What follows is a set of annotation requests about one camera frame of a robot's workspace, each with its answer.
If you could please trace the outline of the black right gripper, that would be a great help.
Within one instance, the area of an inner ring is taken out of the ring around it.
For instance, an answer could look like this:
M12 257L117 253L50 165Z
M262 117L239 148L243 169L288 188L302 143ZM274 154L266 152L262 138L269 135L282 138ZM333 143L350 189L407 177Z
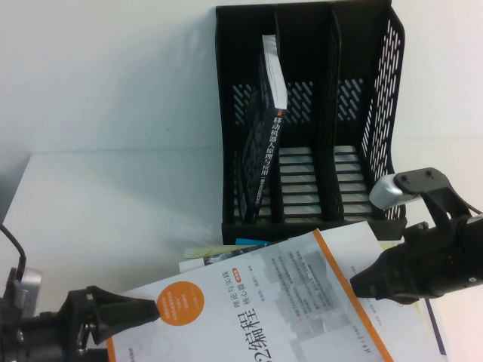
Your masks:
M404 243L384 250L376 261L350 279L358 298L393 302L434 299L458 290L457 224L428 227L426 222L403 232ZM402 290L395 295L390 290Z

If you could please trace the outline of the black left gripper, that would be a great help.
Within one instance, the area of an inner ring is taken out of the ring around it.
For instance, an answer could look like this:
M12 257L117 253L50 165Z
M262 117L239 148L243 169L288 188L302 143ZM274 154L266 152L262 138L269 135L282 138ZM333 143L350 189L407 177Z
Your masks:
M90 337L99 345L115 334L158 318L153 300L122 296L95 286L74 290L59 311L43 312L20 323L20 359L108 361L105 348L87 347Z

